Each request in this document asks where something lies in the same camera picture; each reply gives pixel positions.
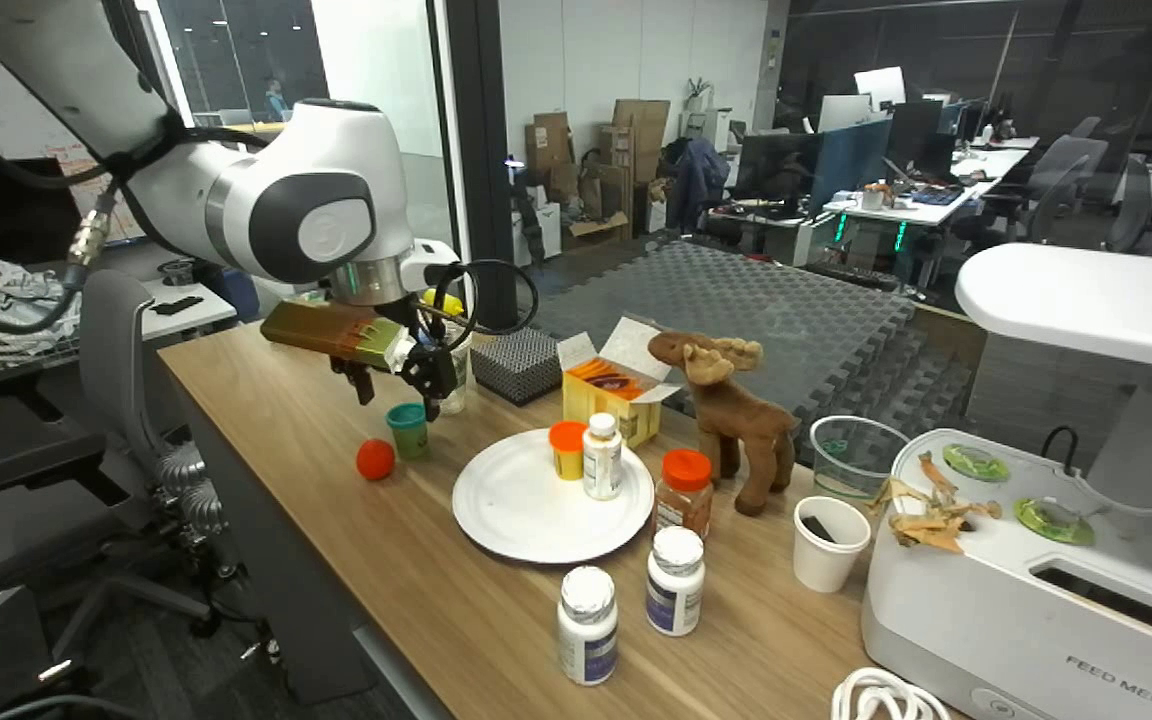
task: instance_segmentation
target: white appliance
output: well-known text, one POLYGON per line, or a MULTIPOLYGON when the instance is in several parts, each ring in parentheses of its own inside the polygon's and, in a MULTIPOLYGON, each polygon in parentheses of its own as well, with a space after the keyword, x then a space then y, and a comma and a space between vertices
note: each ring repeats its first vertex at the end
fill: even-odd
MULTIPOLYGON (((965 266, 960 303, 989 334, 1152 369, 1143 255, 1003 245, 965 266)), ((929 485, 925 451, 960 502, 1003 517, 978 519, 960 556, 878 532, 870 658, 967 717, 1152 720, 1152 380, 1089 477, 950 430, 915 435, 893 477, 929 485)))

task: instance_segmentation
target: wooden table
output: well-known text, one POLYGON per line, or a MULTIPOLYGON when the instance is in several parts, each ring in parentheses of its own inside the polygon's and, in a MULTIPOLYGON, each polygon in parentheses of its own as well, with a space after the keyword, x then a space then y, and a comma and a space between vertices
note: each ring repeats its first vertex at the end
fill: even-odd
MULTIPOLYGON (((457 471, 481 448, 556 420, 556 396, 513 410, 466 388, 466 410, 431 425, 431 462, 400 465, 390 485, 360 485, 358 445, 390 435, 386 410, 417 396, 400 380, 376 375, 376 402, 360 410, 324 357, 269 343, 258 328, 165 349, 165 363, 183 388, 251 585, 266 573, 324 568, 316 581, 324 594, 288 578, 266 581, 260 594, 288 654, 294 687, 297 665, 316 665, 299 672, 299 686, 347 669, 353 661, 334 658, 327 645, 344 640, 336 654, 358 654, 347 635, 365 640, 360 623, 371 623, 386 648, 457 717, 827 717, 833 687, 870 665, 866 573, 842 598, 816 598, 794 578, 790 507, 803 471, 757 519, 732 512, 732 485, 720 487, 706 619, 692 635, 674 640, 643 619, 651 527, 598 559, 620 594, 620 669, 599 687, 578 687, 556 669, 564 568, 481 554, 457 527, 450 502, 457 471), (327 610, 347 610, 353 619, 324 619, 327 610)), ((692 440, 684 417, 663 417, 663 435, 642 448, 647 469, 661 469, 669 445, 692 440)))

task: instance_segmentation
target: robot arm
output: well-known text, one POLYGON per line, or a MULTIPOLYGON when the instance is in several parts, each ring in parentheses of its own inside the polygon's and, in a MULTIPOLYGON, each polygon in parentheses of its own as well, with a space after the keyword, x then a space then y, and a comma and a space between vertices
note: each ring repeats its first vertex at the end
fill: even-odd
POLYGON ((269 147, 194 133, 135 67, 135 27, 132 0, 0 0, 0 64, 117 178, 144 233, 288 286, 336 274, 334 302, 413 334, 400 375, 423 402, 450 396, 450 349, 419 328, 417 292, 457 255, 410 233, 393 126, 369 104, 321 102, 297 104, 269 147))

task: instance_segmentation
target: orange ball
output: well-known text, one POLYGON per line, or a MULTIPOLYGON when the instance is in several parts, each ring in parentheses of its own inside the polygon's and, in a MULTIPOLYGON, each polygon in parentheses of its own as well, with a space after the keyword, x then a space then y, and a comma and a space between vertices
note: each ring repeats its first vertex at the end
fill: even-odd
POLYGON ((381 485, 393 477, 396 451, 390 440, 365 440, 353 465, 360 469, 369 485, 381 485))

